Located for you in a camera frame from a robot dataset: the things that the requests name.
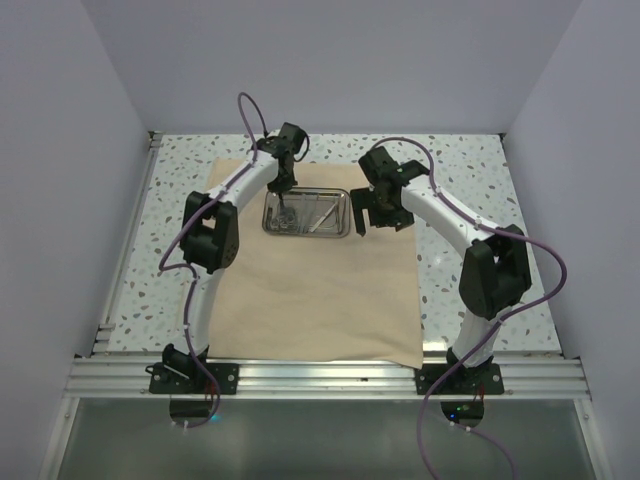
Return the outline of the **small steel scissors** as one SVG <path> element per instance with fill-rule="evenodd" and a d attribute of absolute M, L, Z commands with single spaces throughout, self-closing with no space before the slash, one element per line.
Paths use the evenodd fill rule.
<path fill-rule="evenodd" d="M 298 229 L 296 209 L 287 204 L 285 208 L 280 208 L 278 200 L 277 209 L 272 215 L 271 228 L 277 233 L 295 233 Z"/>

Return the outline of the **stainless steel instrument tray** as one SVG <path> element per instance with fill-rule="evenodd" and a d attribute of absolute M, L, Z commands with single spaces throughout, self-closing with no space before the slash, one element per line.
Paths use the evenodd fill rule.
<path fill-rule="evenodd" d="M 266 233 L 280 236 L 299 236 L 310 238 L 343 238 L 350 231 L 350 196 L 343 189 L 337 188 L 312 188 L 296 187 L 284 193 L 284 201 L 287 205 L 296 209 L 298 229 L 295 233 L 277 233 L 271 228 L 272 215 L 278 205 L 278 194 L 268 192 L 265 196 L 262 227 Z M 313 213 L 310 215 L 308 229 L 304 234 L 299 233 L 301 216 L 301 200 L 304 195 L 311 195 L 314 199 Z M 337 202 L 337 209 L 314 233 L 309 233 L 309 228 L 319 217 L 333 204 Z"/>

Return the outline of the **beige surgical drape cloth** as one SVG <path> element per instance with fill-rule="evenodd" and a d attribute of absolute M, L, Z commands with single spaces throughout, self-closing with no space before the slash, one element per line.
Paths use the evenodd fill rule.
<path fill-rule="evenodd" d="M 253 360 L 422 363 L 416 235 L 336 238 L 262 227 L 266 192 L 239 215 L 239 252 L 211 310 L 209 355 Z"/>

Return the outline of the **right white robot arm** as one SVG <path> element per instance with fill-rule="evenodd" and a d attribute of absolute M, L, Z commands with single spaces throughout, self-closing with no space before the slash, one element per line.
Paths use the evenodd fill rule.
<path fill-rule="evenodd" d="M 369 226 L 400 231 L 419 217 L 462 258 L 458 291 L 466 311 L 449 349 L 445 379 L 454 391 L 468 392 L 481 380 L 480 367 L 493 357 L 501 316 L 531 288 L 523 231 L 500 227 L 448 199 L 430 168 L 416 160 L 400 164 L 382 146 L 365 153 L 358 165 L 368 181 L 350 191 L 358 235 Z"/>

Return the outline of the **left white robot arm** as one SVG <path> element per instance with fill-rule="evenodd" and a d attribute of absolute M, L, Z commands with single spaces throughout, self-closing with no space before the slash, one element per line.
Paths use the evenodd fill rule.
<path fill-rule="evenodd" d="M 296 186 L 296 155 L 309 144 L 301 127 L 285 123 L 276 135 L 255 140 L 250 156 L 221 184 L 188 195 L 182 228 L 170 244 L 182 250 L 183 261 L 169 266 L 163 256 L 159 265 L 163 272 L 186 268 L 192 275 L 180 326 L 186 351 L 168 345 L 162 354 L 162 363 L 185 392 L 197 392 L 205 381 L 215 381 L 204 365 L 210 311 L 222 275 L 239 252 L 240 213 L 263 189 L 281 195 Z"/>

